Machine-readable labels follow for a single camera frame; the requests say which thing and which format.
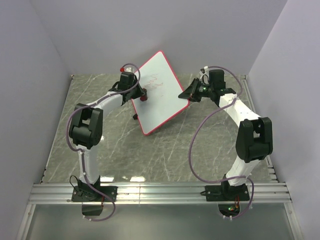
marble tabletop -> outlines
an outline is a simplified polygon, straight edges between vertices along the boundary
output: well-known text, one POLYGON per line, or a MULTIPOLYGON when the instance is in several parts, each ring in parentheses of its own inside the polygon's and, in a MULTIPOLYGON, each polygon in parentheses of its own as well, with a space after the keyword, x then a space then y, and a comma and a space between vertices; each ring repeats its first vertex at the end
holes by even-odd
MULTIPOLYGON (((184 89, 197 74, 177 74, 184 89)), ((106 94, 118 81, 119 74, 81 74, 71 81, 60 123, 48 158, 44 183, 67 183, 70 175, 79 175, 78 154, 66 143, 66 124, 77 103, 90 103, 106 94)), ((225 77, 228 88, 239 90, 237 82, 225 77)), ((240 99, 249 105, 244 91, 240 99)), ((112 111, 103 119, 103 133, 98 145, 97 162, 102 180, 114 182, 195 182, 190 171, 188 150, 192 136, 201 121, 217 106, 209 99, 191 103, 182 113, 149 136, 144 136, 131 102, 112 111)), ((224 112, 212 116, 202 127, 192 148, 195 171, 204 179, 218 180, 229 171, 237 153, 238 128, 224 112)), ((252 171, 255 182, 269 182, 266 161, 252 171)))

gray wall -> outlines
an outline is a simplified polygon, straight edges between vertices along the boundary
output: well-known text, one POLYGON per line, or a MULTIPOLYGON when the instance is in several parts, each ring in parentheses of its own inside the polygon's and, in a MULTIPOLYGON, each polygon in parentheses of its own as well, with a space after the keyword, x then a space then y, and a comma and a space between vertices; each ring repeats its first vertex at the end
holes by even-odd
POLYGON ((70 84, 27 0, 0 1, 0 233, 17 235, 39 182, 70 84))
POLYGON ((288 0, 248 83, 258 113, 273 122, 272 162, 306 240, 320 235, 319 9, 319 0, 288 0))
POLYGON ((248 74, 287 0, 30 0, 73 74, 163 50, 176 72, 248 74))

white board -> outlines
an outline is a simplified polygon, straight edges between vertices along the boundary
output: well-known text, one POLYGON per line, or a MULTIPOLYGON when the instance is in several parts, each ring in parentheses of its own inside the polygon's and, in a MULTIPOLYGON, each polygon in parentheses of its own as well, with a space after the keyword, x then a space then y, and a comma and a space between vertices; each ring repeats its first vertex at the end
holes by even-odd
POLYGON ((162 51, 140 68, 140 86, 147 90, 146 101, 132 100, 144 135, 149 135, 189 106, 178 95, 184 90, 162 51))

purple cable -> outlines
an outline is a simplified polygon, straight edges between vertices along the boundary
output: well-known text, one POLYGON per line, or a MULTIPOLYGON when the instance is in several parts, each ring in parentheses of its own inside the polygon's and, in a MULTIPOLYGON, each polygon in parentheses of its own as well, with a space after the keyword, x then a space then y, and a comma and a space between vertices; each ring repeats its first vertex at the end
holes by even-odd
MULTIPOLYGON (((233 74, 230 70, 228 70, 228 69, 226 69, 225 67, 222 67, 222 66, 209 66, 208 68, 209 68, 209 69, 212 69, 212 68, 223 69, 223 70, 229 72, 229 73, 235 78, 235 80, 238 82, 238 84, 239 84, 239 86, 240 86, 240 91, 237 93, 237 96, 240 96, 240 95, 242 94, 242 92, 243 92, 242 84, 241 84, 240 80, 237 78, 237 76, 236 76, 235 74, 233 74)), ((252 201, 253 201, 253 199, 254 199, 254 191, 255 191, 254 182, 251 180, 251 178, 246 177, 246 176, 244 176, 244 175, 242 175, 242 176, 232 176, 232 177, 228 177, 228 178, 221 179, 221 180, 216 180, 216 181, 205 180, 205 179, 201 178, 200 176, 198 176, 198 175, 196 174, 196 172, 195 172, 195 170, 194 170, 194 168, 193 168, 193 166, 192 166, 191 151, 192 151, 192 146, 193 146, 193 144, 194 144, 194 141, 195 141, 195 139, 196 139, 196 136, 197 136, 198 132, 200 131, 201 127, 205 124, 205 122, 206 122, 210 117, 212 117, 214 114, 216 114, 216 113, 218 113, 218 112, 220 112, 220 111, 222 111, 222 110, 224 110, 224 109, 232 106, 233 104, 235 104, 236 100, 237 100, 237 98, 234 98, 233 101, 232 101, 230 104, 214 110, 212 113, 210 113, 210 114, 200 123, 200 125, 199 125, 198 128, 196 129, 196 131, 195 131, 195 133, 194 133, 194 135, 193 135, 193 137, 192 137, 192 139, 191 139, 191 143, 190 143, 190 147, 189 147, 189 152, 188 152, 188 159, 189 159, 190 170, 191 170, 191 172, 193 173, 193 175, 194 175, 197 179, 199 179, 200 181, 202 181, 202 182, 205 182, 205 183, 208 183, 208 184, 217 184, 217 183, 222 183, 222 182, 229 181, 229 180, 232 180, 232 179, 248 179, 248 180, 251 182, 251 184, 252 184, 252 191, 251 191, 251 197, 250 197, 250 200, 249 200, 248 205, 247 205, 246 208, 245 208, 242 212, 240 212, 237 216, 232 217, 232 219, 236 219, 236 218, 242 216, 242 215, 243 215, 246 211, 248 211, 248 209, 250 208, 250 205, 251 205, 251 203, 252 203, 252 201)))
POLYGON ((88 219, 88 220, 90 220, 90 221, 92 221, 92 222, 101 222, 101 221, 104 221, 104 220, 107 220, 107 219, 111 218, 112 215, 113 215, 113 214, 115 213, 115 211, 116 211, 116 204, 115 204, 115 202, 113 201, 113 199, 112 199, 111 197, 109 197, 108 195, 104 194, 103 192, 95 189, 95 188, 90 184, 89 179, 88 179, 88 177, 87 177, 87 175, 86 175, 85 156, 84 156, 84 154, 83 154, 84 151, 83 151, 81 148, 74 148, 74 147, 71 145, 71 142, 70 142, 70 139, 69 139, 68 133, 69 133, 70 122, 71 122, 72 118, 75 116, 75 114, 77 114, 77 112, 79 112, 79 111, 81 111, 81 110, 83 110, 83 109, 87 109, 87 108, 94 107, 94 106, 96 106, 97 104, 101 103, 103 100, 105 100, 105 99, 107 99, 107 98, 109 98, 109 97, 112 97, 112 96, 118 95, 118 94, 125 94, 125 93, 131 91, 132 89, 134 89, 134 88, 139 84, 141 74, 140 74, 139 68, 138 68, 136 65, 132 64, 132 63, 127 63, 127 64, 123 65, 121 68, 124 68, 124 67, 126 67, 126 66, 128 66, 128 65, 134 66, 135 69, 137 69, 137 72, 139 73, 139 77, 138 77, 136 83, 135 83, 131 88, 129 88, 128 90, 124 90, 124 91, 120 91, 120 92, 115 92, 115 93, 112 93, 112 94, 110 94, 110 95, 105 95, 105 96, 103 96, 102 98, 98 99, 96 102, 94 102, 94 103, 92 103, 92 104, 90 104, 90 105, 86 105, 86 106, 83 106, 83 107, 78 108, 77 110, 75 110, 75 111, 70 115, 70 117, 68 118, 68 121, 67 121, 67 123, 66 123, 66 131, 65 131, 66 143, 67 143, 67 145, 69 146, 69 148, 70 148, 72 151, 74 151, 74 152, 80 151, 80 152, 82 153, 82 154, 81 154, 81 164, 82 164, 82 171, 83 171, 83 176, 84 176, 84 180, 85 180, 86 184, 87 184, 92 190, 94 190, 96 193, 98 193, 98 194, 100 194, 101 196, 103 196, 103 197, 105 197, 106 199, 108 199, 108 200, 112 203, 112 205, 113 205, 113 210, 112 210, 112 212, 111 212, 108 216, 106 216, 106 217, 104 217, 104 218, 101 218, 101 219, 93 219, 93 218, 90 218, 90 217, 88 217, 88 216, 85 216, 86 219, 88 219))

